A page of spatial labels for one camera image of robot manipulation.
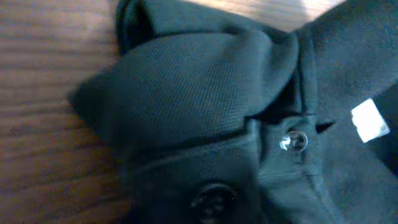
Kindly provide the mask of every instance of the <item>white label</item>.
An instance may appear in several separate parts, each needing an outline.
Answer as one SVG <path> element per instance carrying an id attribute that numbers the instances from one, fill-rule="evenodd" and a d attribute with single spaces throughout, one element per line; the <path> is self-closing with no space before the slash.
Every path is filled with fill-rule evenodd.
<path id="1" fill-rule="evenodd" d="M 390 133 L 390 128 L 372 99 L 368 99 L 352 109 L 351 114 L 363 143 Z"/>

